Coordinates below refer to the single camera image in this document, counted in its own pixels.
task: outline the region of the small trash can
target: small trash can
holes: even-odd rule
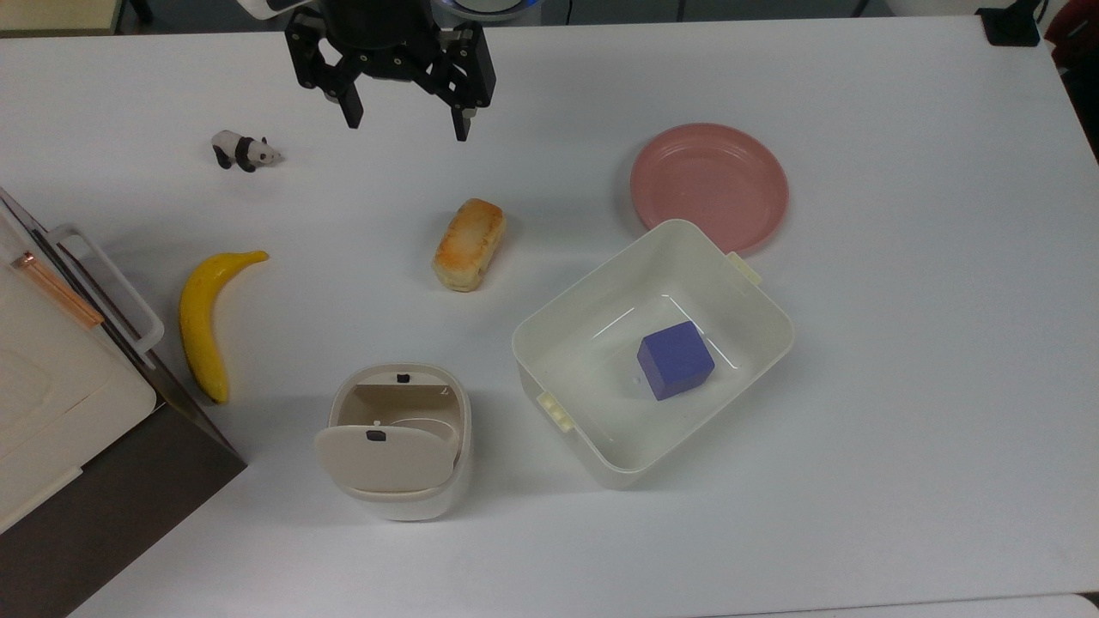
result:
[[[375,365],[352,375],[313,444],[345,494],[397,521],[434,519],[456,505],[473,473],[469,398],[444,369]]]

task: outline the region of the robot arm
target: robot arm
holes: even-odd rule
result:
[[[480,24],[466,22],[453,31],[435,24],[429,0],[320,0],[320,11],[290,0],[237,0],[266,19],[293,9],[286,27],[298,84],[320,88],[340,104],[347,125],[358,126],[363,103],[355,79],[414,81],[451,108],[454,132],[464,142],[478,108],[492,102],[496,73]],[[329,65],[319,44],[328,38],[340,53]]]

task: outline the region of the black device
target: black device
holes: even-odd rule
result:
[[[1042,0],[1018,0],[1007,9],[977,9],[985,36],[998,47],[1037,47],[1042,35],[1034,11]]]
[[[335,65],[321,53],[323,38],[341,54]],[[468,137],[477,109],[492,102],[496,73],[484,29],[476,22],[440,29],[429,0],[321,0],[319,11],[299,5],[287,24],[286,42],[298,84],[320,88],[338,103],[352,129],[363,119],[355,89],[360,74],[414,81],[442,99],[459,142]]]

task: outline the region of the container handle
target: container handle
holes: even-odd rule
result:
[[[107,269],[110,271],[111,275],[115,279],[118,279],[118,283],[119,285],[122,286],[122,289],[125,290],[125,293],[133,298],[134,302],[137,305],[137,308],[141,309],[142,313],[145,313],[145,317],[148,319],[149,323],[148,332],[141,335],[136,341],[130,341],[130,345],[134,349],[135,352],[137,352],[137,354],[144,354],[145,352],[148,352],[149,350],[153,349],[154,345],[156,345],[158,341],[160,341],[160,338],[164,336],[164,322],[160,321],[160,318],[158,318],[157,314],[153,311],[153,308],[149,307],[147,302],[145,302],[145,299],[142,298],[140,294],[137,294],[137,290],[134,289],[134,286],[131,285],[129,280],[126,280],[125,276],[122,274],[122,271],[120,271],[119,267],[114,265],[114,262],[111,262],[111,258],[107,256],[107,253],[104,253],[103,250],[98,244],[96,244],[91,239],[85,235],[84,232],[81,232],[80,229],[77,228],[76,224],[74,223],[63,223],[54,228],[49,232],[47,232],[45,236],[47,241],[57,246],[60,246],[63,242],[70,239],[71,236],[79,236],[80,240],[82,240],[85,244],[87,244],[88,247],[91,249],[91,252],[96,254],[96,257],[99,257],[99,260],[102,261],[103,265],[107,266]],[[131,339],[130,333],[126,332],[125,329],[120,328],[119,332],[121,332],[122,336],[126,338],[127,340]]]
[[[748,263],[745,262],[743,258],[741,258],[740,255],[736,255],[735,251],[726,253],[725,257],[728,257],[729,261],[733,263],[733,266],[736,266],[736,269],[740,271],[742,275],[747,277],[748,282],[752,285],[758,286],[763,282],[763,277],[761,277],[758,273],[753,271],[752,266],[748,266]]]
[[[576,427],[576,423],[573,422],[573,417],[568,416],[568,412],[565,411],[565,408],[557,402],[557,399],[554,398],[553,395],[543,393],[542,395],[539,395],[537,400],[539,405],[542,406],[542,409],[550,415],[550,418],[553,419],[555,423],[557,423],[557,428],[560,429],[562,432],[568,433],[574,427]]]

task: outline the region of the black cable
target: black cable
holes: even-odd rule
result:
[[[1042,23],[1042,18],[1045,16],[1045,10],[1048,9],[1048,8],[1050,8],[1050,0],[1043,0],[1043,2],[1042,2],[1042,10],[1039,11],[1037,19],[1034,20],[1034,23]]]
[[[870,0],[858,0],[858,4],[855,4],[855,10],[851,12],[851,16],[861,18],[863,16],[863,11],[866,10],[866,5],[870,3]]]

